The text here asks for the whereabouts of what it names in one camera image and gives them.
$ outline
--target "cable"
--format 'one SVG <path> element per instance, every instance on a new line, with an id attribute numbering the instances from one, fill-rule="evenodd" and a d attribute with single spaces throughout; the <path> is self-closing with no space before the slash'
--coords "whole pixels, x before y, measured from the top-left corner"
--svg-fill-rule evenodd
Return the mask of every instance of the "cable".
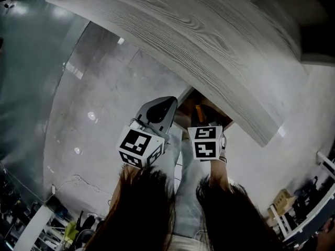
<path id="1" fill-rule="evenodd" d="M 71 240 L 71 239 L 68 239 L 68 240 L 64 243 L 63 251 L 65 251 L 65 246 L 66 246 L 66 244 L 67 244 L 67 242 L 68 242 L 69 240 Z"/>
<path id="2" fill-rule="evenodd" d="M 207 230 L 199 230 L 199 231 L 197 231 L 197 233 L 193 236 L 193 239 L 196 239 L 195 237 L 197 236 L 197 234 L 198 234 L 199 232 L 207 233 Z"/>
<path id="3" fill-rule="evenodd" d="M 37 197 L 41 202 L 43 202 L 43 203 L 46 203 L 47 201 L 49 201 L 50 200 L 50 198 L 52 197 L 52 196 L 54 196 L 54 194 L 52 194 L 47 200 L 42 200 L 38 195 L 36 195 L 35 193 L 33 193 L 26 185 L 24 185 L 17 177 L 15 177 L 9 170 L 7 170 L 6 168 L 4 168 L 4 166 L 2 165 L 2 163 L 0 162 L 0 166 L 1 166 L 1 169 L 6 173 L 6 175 L 7 176 L 9 176 L 10 177 L 10 175 L 12 176 L 12 177 L 14 177 L 22 186 L 24 186 L 28 191 L 30 191 L 31 192 L 31 194 L 33 194 L 35 197 Z M 68 181 L 66 181 L 66 182 L 64 182 L 58 189 L 56 189 L 55 190 L 55 192 L 58 192 L 61 188 L 63 188 L 64 187 L 64 185 L 66 185 L 67 183 L 70 183 L 70 182 L 72 182 L 73 184 L 75 184 L 75 185 L 79 185 L 79 182 L 80 181 L 82 181 L 83 183 L 85 183 L 86 185 L 88 185 L 88 186 L 90 186 L 96 193 L 100 193 L 100 192 L 104 192 L 104 193 L 106 193 L 106 194 L 108 194 L 108 195 L 110 195 L 110 196 L 113 196 L 111 193 L 109 193 L 109 192 L 106 192 L 106 191 L 104 191 L 104 190 L 101 190 L 101 189 L 99 189 L 97 186 L 94 186 L 94 185 L 91 185 L 91 184 L 89 184 L 85 179 L 83 179 L 80 175 L 72 175 L 71 177 L 70 177 L 70 179 L 68 180 Z"/>

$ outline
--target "black and white fiducial marker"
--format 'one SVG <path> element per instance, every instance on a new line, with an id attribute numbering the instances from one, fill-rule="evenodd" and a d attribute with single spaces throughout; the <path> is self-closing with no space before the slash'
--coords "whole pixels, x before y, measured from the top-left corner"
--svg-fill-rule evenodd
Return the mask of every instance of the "black and white fiducial marker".
<path id="1" fill-rule="evenodd" d="M 123 162 L 143 168 L 163 153 L 164 138 L 125 126 L 117 144 Z"/>
<path id="2" fill-rule="evenodd" d="M 222 148 L 222 126 L 188 128 L 194 159 L 218 159 Z"/>

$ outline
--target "white pants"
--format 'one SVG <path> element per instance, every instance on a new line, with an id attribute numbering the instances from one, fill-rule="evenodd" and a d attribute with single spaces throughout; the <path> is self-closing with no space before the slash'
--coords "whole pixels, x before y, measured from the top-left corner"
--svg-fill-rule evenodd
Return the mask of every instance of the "white pants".
<path id="1" fill-rule="evenodd" d="M 153 165 L 168 176 L 169 184 L 173 188 L 174 167 L 181 152 L 182 179 L 176 192 L 176 217 L 173 234 L 200 240 L 204 229 L 202 208 L 196 198 L 196 188 L 201 179 L 210 175 L 210 161 L 200 162 L 200 160 L 193 159 L 189 140 L 181 142 L 181 131 L 177 132 L 172 127 L 169 135 L 171 138 L 170 146 Z"/>

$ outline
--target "wooden board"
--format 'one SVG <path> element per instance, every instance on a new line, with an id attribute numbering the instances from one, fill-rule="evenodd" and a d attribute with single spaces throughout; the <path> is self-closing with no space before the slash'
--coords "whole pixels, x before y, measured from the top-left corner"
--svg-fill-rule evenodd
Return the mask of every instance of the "wooden board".
<path id="1" fill-rule="evenodd" d="M 307 75 L 281 28 L 250 0 L 47 0 L 125 38 L 176 72 L 261 146 Z"/>

